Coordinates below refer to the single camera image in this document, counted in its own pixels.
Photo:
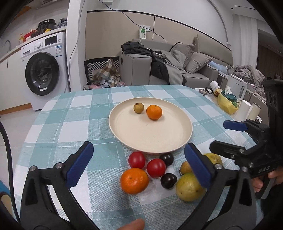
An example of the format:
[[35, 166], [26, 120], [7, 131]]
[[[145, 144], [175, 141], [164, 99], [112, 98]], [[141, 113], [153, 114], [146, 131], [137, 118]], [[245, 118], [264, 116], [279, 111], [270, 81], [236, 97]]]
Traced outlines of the person's right hand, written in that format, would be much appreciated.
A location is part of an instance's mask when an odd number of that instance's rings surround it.
[[[276, 170], [268, 173], [268, 177], [270, 179], [275, 179], [274, 185], [279, 185], [283, 182], [283, 168], [282, 166], [279, 166]], [[253, 178], [252, 179], [252, 186], [254, 188], [255, 192], [259, 192], [261, 188], [263, 187], [263, 181], [260, 178]]]

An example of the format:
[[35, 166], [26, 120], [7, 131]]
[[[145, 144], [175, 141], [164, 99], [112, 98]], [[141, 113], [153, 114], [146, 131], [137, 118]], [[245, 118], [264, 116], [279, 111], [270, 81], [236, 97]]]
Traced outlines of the person's left hand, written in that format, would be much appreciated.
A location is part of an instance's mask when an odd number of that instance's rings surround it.
[[120, 227], [118, 230], [143, 230], [145, 227], [145, 221], [143, 219], [136, 219], [131, 223]]

